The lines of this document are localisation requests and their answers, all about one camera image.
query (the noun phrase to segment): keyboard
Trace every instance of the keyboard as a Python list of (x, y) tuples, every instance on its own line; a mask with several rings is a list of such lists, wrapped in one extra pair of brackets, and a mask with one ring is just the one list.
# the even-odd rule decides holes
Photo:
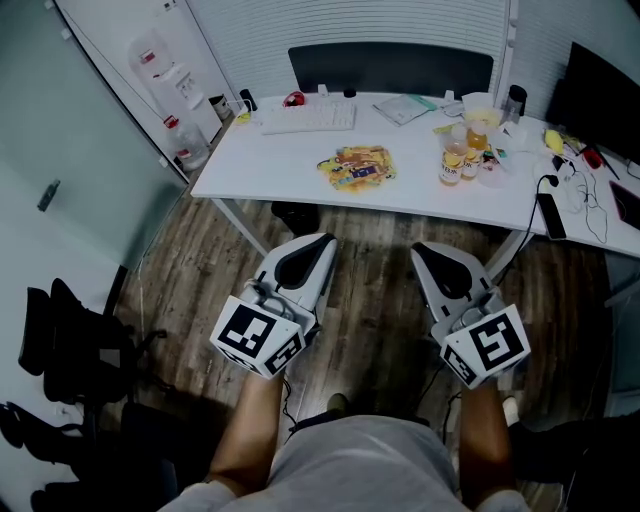
[(262, 134), (353, 130), (356, 106), (342, 101), (320, 105), (280, 107), (262, 119)]

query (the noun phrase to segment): black phone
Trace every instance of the black phone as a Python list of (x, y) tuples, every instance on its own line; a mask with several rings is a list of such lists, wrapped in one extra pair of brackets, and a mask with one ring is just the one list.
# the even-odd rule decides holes
[(540, 205), (544, 224), (547, 226), (549, 238), (551, 240), (564, 240), (567, 238), (553, 196), (551, 194), (538, 194), (538, 204)]

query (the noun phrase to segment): black chair leg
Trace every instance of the black chair leg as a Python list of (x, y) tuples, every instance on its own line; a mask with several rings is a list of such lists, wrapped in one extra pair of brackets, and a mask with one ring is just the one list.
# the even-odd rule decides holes
[(174, 393), (175, 391), (177, 391), (176, 387), (173, 384), (167, 384), (160, 377), (158, 377), (157, 375), (154, 375), (151, 372), (140, 371), (139, 375), (142, 379), (157, 386), (160, 389), (160, 391), (163, 391), (164, 393)]
[(159, 329), (157, 331), (151, 331), (149, 334), (147, 334), (146, 338), (142, 341), (142, 343), (140, 343), (140, 345), (138, 345), (135, 349), (134, 352), (134, 361), (137, 361), (138, 359), (140, 359), (142, 357), (142, 355), (149, 350), (149, 347), (151, 346), (151, 343), (153, 343), (153, 340), (155, 340), (156, 338), (166, 338), (167, 337), (167, 331), (164, 329)]

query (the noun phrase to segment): door handle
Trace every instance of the door handle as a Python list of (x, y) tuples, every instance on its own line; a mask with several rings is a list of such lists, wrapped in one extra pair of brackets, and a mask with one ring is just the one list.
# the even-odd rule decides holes
[(49, 184), (49, 186), (45, 189), (44, 194), (42, 194), (40, 201), (38, 201), (38, 210), (40, 210), (41, 212), (47, 211), (47, 208), (49, 208), (51, 200), (53, 199), (53, 196), (56, 195), (59, 186), (60, 180), (53, 180)]

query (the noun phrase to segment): person's arm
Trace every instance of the person's arm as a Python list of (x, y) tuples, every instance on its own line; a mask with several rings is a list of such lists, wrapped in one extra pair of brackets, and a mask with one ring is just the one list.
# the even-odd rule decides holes
[(462, 500), (474, 509), (497, 491), (515, 489), (511, 444), (495, 380), (462, 391)]
[(248, 372), (231, 422), (211, 461), (209, 479), (240, 497), (265, 488), (278, 440), (282, 375)]

